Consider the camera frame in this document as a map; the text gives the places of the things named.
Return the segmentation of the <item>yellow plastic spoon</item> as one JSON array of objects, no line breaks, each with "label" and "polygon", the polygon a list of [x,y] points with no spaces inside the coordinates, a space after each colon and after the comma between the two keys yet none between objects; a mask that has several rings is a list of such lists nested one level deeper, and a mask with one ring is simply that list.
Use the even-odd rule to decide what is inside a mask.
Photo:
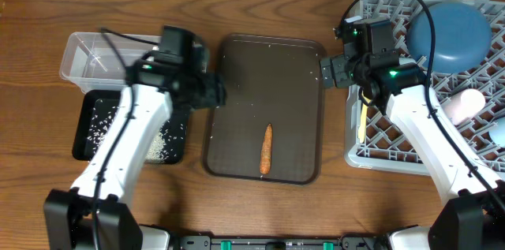
[{"label": "yellow plastic spoon", "polygon": [[361,115],[360,115],[360,126],[357,131],[357,137],[359,139],[359,142],[363,144],[365,142],[365,137],[366,137],[366,122],[367,122],[367,114],[368,114],[368,106],[367,103],[370,102],[370,100],[366,97],[361,101],[362,106],[361,106]]}]

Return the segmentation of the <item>orange carrot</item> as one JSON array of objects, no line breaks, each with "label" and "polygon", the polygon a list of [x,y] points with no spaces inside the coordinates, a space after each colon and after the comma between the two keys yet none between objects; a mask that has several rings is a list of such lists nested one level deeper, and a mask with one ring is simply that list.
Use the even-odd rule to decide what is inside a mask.
[{"label": "orange carrot", "polygon": [[268,174],[271,169],[271,150],[273,140],[272,125],[268,124],[264,134],[264,140],[260,152],[260,172]]}]

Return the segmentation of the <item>pink cup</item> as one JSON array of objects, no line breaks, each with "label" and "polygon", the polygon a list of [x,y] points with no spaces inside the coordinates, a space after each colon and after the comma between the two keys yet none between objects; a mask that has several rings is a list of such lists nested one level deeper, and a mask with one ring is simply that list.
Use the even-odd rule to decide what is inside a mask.
[{"label": "pink cup", "polygon": [[451,96],[442,108],[453,125],[460,125],[477,115],[486,104],[484,95],[477,89],[468,88]]}]

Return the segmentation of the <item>dark blue bowl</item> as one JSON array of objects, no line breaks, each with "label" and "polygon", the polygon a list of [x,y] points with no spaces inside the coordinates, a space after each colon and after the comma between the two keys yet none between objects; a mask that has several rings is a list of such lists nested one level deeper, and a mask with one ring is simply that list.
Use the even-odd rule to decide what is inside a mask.
[{"label": "dark blue bowl", "polygon": [[[428,9],[436,32],[433,72],[462,73],[484,61],[492,30],[478,9],[460,2],[441,2]],[[410,23],[406,46],[413,59],[429,57],[431,27],[426,13],[418,14]]]}]

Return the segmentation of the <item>light blue cup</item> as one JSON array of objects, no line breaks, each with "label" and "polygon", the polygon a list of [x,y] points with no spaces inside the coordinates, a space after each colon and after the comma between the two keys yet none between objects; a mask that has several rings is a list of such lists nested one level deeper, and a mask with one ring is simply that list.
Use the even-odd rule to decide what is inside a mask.
[{"label": "light blue cup", "polygon": [[498,118],[492,122],[489,137],[492,142],[500,147],[505,145],[505,117]]}]

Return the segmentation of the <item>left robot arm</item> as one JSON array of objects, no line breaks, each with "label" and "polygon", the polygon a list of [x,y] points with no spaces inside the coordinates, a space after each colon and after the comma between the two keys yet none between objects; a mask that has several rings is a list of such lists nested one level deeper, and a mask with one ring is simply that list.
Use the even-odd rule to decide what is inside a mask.
[{"label": "left robot arm", "polygon": [[98,151],[70,190],[53,189],[44,202],[50,248],[172,248],[170,233],[137,223],[130,206],[148,150],[173,109],[224,104],[208,61],[208,48],[191,42],[161,45],[126,67],[127,85]]}]

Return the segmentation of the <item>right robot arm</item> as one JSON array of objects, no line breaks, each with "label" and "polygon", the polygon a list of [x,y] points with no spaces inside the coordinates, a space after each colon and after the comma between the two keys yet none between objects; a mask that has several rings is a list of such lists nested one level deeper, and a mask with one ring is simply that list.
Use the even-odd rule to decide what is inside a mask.
[{"label": "right robot arm", "polygon": [[471,150],[425,85],[413,60],[392,54],[339,55],[320,62],[324,85],[365,90],[396,125],[432,177],[443,210],[430,227],[409,226],[387,234],[389,249],[502,249],[504,181]]}]

